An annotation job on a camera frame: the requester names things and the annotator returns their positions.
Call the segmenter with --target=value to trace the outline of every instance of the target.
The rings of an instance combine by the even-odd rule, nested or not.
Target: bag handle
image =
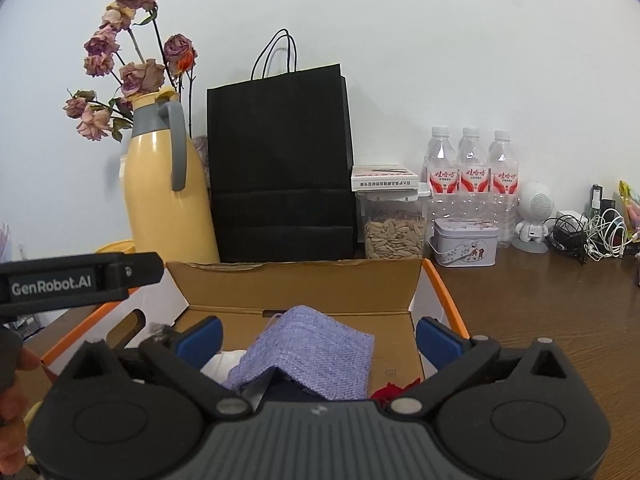
[[[293,72],[298,70],[298,49],[296,48],[296,40],[293,39],[293,36],[289,34],[283,34],[279,36],[276,41],[273,42],[271,48],[269,49],[269,53],[267,57],[264,58],[264,66],[262,67],[262,79],[264,79],[264,75],[267,73],[267,65],[269,64],[269,58],[271,57],[271,53],[273,49],[276,48],[276,45],[282,38],[287,38],[287,73],[290,72],[290,58],[291,58],[291,45],[293,44]]]
[[[265,68],[262,70],[262,77],[264,78],[264,73],[266,72],[266,65],[268,63],[269,60],[269,56],[271,55],[271,53],[273,52],[273,49],[275,48],[276,44],[278,43],[279,40],[281,40],[281,38],[287,38],[287,73],[291,72],[291,68],[290,68],[290,62],[291,62],[291,43],[293,43],[293,49],[294,49],[294,54],[295,54],[295,60],[294,60],[294,72],[296,71],[297,67],[298,67],[298,50],[296,48],[296,42],[293,39],[293,36],[289,34],[289,31],[286,28],[281,28],[278,32],[276,32],[273,37],[271,38],[271,40],[269,41],[269,43],[267,43],[267,45],[264,47],[264,49],[262,50],[262,52],[260,53],[260,56],[258,56],[258,58],[255,60],[254,63],[254,67],[251,70],[251,80],[254,80],[254,76],[255,76],[255,69],[258,66],[258,63],[260,62],[260,59],[262,58],[262,56],[264,55],[265,52],[267,52],[267,49],[269,47],[271,47],[269,53],[267,54],[266,60],[264,62],[265,64]]]

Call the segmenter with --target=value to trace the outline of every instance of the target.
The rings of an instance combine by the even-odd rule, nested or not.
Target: white bottle cap
[[[511,134],[505,130],[496,130],[494,133],[495,140],[511,140]]]
[[[462,128],[462,136],[463,137],[480,137],[480,130],[478,130],[475,126],[471,126],[469,128]]]
[[[449,137],[449,128],[447,126],[433,126],[431,135],[433,137]]]

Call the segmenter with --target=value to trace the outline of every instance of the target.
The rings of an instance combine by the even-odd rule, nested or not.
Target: screw
[[[400,397],[391,401],[389,407],[400,415],[413,415],[422,409],[422,403],[411,397]]]
[[[238,397],[227,397],[216,404],[216,409],[223,415],[240,415],[248,408],[246,401]]]

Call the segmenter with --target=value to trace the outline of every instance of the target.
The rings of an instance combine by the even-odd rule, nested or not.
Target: human hand
[[[39,357],[22,348],[18,370],[35,370],[39,366]],[[27,431],[22,412],[28,402],[17,377],[14,385],[0,395],[0,416],[4,420],[0,428],[0,473],[4,475],[14,475],[24,466],[22,448],[27,443]]]

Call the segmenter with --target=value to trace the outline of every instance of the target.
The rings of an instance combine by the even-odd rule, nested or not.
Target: white cable
[[[611,220],[605,220],[605,215],[609,212],[615,213]],[[621,258],[625,252],[625,247],[636,241],[638,233],[632,238],[628,238],[624,217],[616,209],[609,208],[602,214],[596,214],[591,218],[584,228],[587,235],[587,243],[584,245],[586,253],[590,258],[599,262],[603,258]],[[615,243],[616,234],[620,234],[620,242]],[[600,244],[604,251],[600,251],[597,244]]]

